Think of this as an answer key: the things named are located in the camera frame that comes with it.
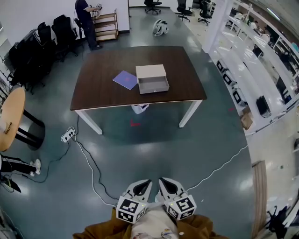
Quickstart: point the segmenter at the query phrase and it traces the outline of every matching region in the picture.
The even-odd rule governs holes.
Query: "cardboard box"
[[[140,94],[168,91],[169,84],[163,65],[136,66]]]
[[[246,113],[241,117],[242,126],[245,130],[248,130],[250,128],[250,126],[252,125],[251,117],[252,117],[251,112]]]

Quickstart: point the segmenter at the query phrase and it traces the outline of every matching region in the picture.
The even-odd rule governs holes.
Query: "purple book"
[[[129,90],[132,90],[134,86],[137,85],[137,77],[124,70],[121,73],[119,73],[113,79],[113,81],[115,81],[118,84],[121,84]]]

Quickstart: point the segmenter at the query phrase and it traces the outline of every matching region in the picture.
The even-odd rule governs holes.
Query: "white wall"
[[[161,5],[159,6],[164,6],[164,7],[170,7],[170,9],[177,13],[177,7],[178,7],[178,1],[177,0],[159,0],[159,2],[162,2]],[[192,7],[193,0],[187,0],[186,1],[186,9],[188,7]],[[129,6],[144,6],[144,0],[129,0]]]
[[[101,14],[112,13],[117,9],[119,30],[129,30],[127,0],[86,0],[86,2],[92,6],[101,3],[103,6]],[[53,20],[62,14],[73,19],[74,14],[76,15],[75,0],[0,0],[0,22],[12,45],[42,22],[52,26]]]

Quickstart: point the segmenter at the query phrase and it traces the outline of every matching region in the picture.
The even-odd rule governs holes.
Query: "wooden round table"
[[[36,119],[24,109],[25,99],[25,91],[20,87],[13,90],[3,103],[1,108],[1,119],[3,119],[8,125],[11,123],[11,125],[7,134],[0,132],[0,151],[6,151],[9,149],[15,138],[35,148],[39,148],[43,143],[43,139],[40,139],[19,128],[23,114],[38,126],[44,127],[43,122]]]

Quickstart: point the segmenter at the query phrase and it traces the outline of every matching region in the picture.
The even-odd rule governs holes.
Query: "open drawer box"
[[[169,84],[163,65],[136,66],[140,94],[168,91]]]

